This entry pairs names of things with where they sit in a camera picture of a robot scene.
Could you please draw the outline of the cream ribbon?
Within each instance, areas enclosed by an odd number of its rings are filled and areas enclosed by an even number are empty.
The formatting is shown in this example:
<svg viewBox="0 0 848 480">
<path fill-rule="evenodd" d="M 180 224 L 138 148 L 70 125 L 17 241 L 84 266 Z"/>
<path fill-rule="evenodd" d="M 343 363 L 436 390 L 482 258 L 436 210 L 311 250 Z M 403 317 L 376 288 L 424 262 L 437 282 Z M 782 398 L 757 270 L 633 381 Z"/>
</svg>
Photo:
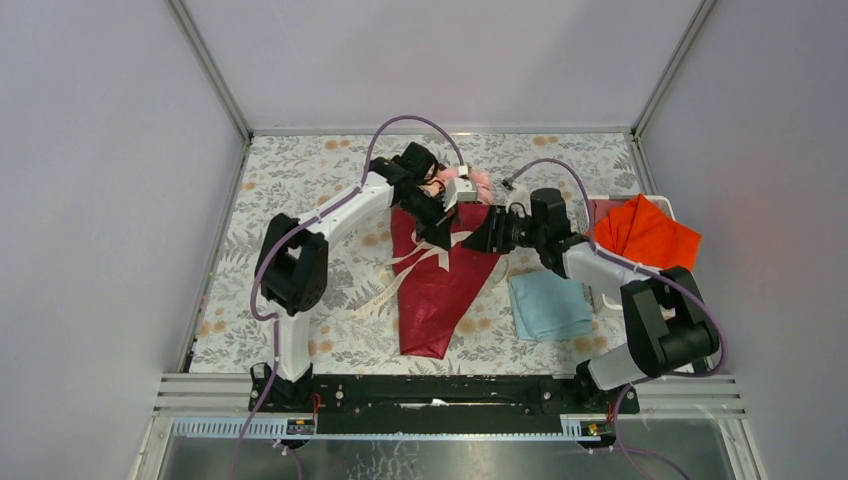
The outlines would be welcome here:
<svg viewBox="0 0 848 480">
<path fill-rule="evenodd" d="M 450 236 L 451 247 L 458 246 L 460 241 L 466 240 L 467 237 L 471 235 L 471 231 L 459 231 L 456 233 L 452 233 Z M 378 271 L 379 277 L 381 281 L 384 283 L 384 289 L 377 294 L 374 298 L 372 298 L 369 302 L 363 304 L 358 309 L 356 309 L 351 315 L 351 319 L 354 321 L 362 321 L 374 312 L 377 314 L 381 313 L 385 308 L 387 303 L 397 303 L 397 292 L 400 289 L 400 286 L 403 284 L 406 277 L 414 270 L 414 268 L 422 263 L 424 260 L 429 258 L 436 258 L 438 268 L 444 270 L 445 272 L 450 272 L 450 260 L 449 260 L 449 251 L 444 250 L 440 247 L 436 247 L 427 243 L 426 241 L 413 241 L 415 248 L 407 255 L 401 257 L 392 258 L 387 264 L 384 265 L 384 268 Z M 393 267 L 397 264 L 400 264 L 406 260 L 412 259 L 413 261 L 406 267 L 403 268 L 400 273 L 394 273 Z M 504 283 L 507 276 L 507 271 L 509 270 L 510 261 L 508 256 L 501 256 L 497 258 L 497 263 L 495 264 L 495 268 L 490 273 L 486 282 L 484 283 L 481 293 L 486 293 L 494 289 L 496 286 Z"/>
</svg>

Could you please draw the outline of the pink fake flower bunch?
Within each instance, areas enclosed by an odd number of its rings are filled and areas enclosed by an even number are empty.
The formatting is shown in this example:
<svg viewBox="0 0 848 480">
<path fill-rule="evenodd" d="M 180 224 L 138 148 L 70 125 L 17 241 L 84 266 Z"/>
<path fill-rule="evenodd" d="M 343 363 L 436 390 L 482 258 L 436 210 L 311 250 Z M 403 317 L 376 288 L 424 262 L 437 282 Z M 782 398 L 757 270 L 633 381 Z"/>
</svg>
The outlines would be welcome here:
<svg viewBox="0 0 848 480">
<path fill-rule="evenodd" d="M 437 164 L 421 189 L 440 200 L 446 210 L 460 203 L 493 205 L 493 184 L 487 172 L 468 165 L 446 167 Z"/>
</svg>

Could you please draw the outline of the dark red wrapping paper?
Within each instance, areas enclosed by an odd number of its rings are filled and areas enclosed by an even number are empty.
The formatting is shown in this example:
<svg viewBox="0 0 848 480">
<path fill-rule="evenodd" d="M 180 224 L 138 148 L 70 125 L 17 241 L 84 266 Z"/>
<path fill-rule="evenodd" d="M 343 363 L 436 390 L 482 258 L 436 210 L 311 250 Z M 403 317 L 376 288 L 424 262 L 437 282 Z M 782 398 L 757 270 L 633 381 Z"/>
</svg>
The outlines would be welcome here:
<svg viewBox="0 0 848 480">
<path fill-rule="evenodd" d="M 475 231 L 488 210 L 484 204 L 461 205 L 451 234 Z M 390 233 L 393 258 L 409 254 L 415 248 L 414 240 L 422 241 L 415 233 L 414 218 L 399 208 L 391 212 Z M 447 250 L 450 272 L 438 268 L 437 259 L 431 257 L 419 263 L 400 286 L 397 301 L 401 354 L 443 359 L 456 326 L 495 268 L 499 254 L 466 249 L 462 241 Z M 400 273 L 412 261 L 395 265 L 394 273 Z"/>
</svg>

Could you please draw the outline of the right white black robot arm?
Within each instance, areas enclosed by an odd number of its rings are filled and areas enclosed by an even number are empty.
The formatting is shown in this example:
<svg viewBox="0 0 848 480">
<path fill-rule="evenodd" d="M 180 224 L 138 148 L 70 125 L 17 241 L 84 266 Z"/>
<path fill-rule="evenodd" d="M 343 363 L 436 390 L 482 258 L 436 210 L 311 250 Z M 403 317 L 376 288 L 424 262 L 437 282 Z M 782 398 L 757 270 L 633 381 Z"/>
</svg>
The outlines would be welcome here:
<svg viewBox="0 0 848 480">
<path fill-rule="evenodd" d="M 638 266 L 592 246 L 586 235 L 573 230 L 565 201 L 553 188 L 533 191 L 527 213 L 490 207 L 462 245 L 497 254 L 532 248 L 554 274 L 600 290 L 622 305 L 625 343 L 579 364 L 559 389 L 543 388 L 542 405 L 552 412 L 599 413 L 615 406 L 626 386 L 681 373 L 684 366 L 720 349 L 720 333 L 689 270 Z"/>
</svg>

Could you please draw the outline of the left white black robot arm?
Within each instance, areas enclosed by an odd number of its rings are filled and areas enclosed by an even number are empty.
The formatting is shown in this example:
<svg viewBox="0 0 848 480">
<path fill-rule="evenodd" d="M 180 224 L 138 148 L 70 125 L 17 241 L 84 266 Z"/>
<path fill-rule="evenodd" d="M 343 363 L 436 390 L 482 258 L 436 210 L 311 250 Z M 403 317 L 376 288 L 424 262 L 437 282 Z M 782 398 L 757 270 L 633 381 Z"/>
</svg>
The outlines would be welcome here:
<svg viewBox="0 0 848 480">
<path fill-rule="evenodd" d="M 255 269 L 250 309 L 270 327 L 271 357 L 252 373 L 258 411 L 296 411 L 312 397 L 310 312 L 329 278 L 329 254 L 371 216 L 399 208 L 415 222 L 416 235 L 442 250 L 451 246 L 450 223 L 458 205 L 475 201 L 478 189 L 460 166 L 447 178 L 425 147 L 412 142 L 393 158 L 368 158 L 363 176 L 300 217 L 270 221 Z"/>
</svg>

